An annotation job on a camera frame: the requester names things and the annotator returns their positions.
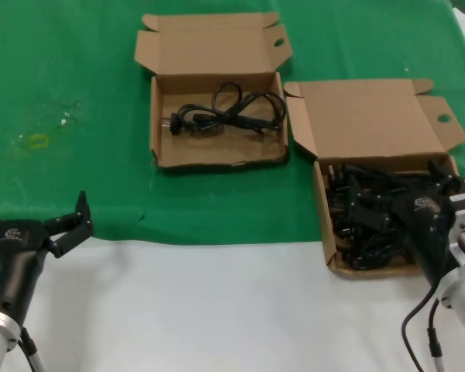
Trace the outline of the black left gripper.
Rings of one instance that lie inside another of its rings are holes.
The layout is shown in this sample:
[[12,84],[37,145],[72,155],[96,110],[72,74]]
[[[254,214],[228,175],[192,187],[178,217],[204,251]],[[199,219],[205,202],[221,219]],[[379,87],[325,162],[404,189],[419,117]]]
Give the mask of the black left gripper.
[[36,282],[49,251],[61,258],[94,235],[85,191],[75,211],[48,219],[0,219],[0,312],[25,322]]

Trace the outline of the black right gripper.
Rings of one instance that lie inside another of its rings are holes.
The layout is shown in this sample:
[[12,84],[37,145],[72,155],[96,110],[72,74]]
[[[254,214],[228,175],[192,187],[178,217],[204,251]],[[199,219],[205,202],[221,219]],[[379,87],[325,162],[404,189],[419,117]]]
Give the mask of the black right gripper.
[[405,248],[435,287],[456,268],[449,248],[453,223],[450,197],[465,193],[465,178],[450,173],[436,160],[428,162],[428,170],[439,191],[415,189],[391,200],[387,195],[350,190],[347,221],[383,232],[391,226],[391,213],[402,231]]

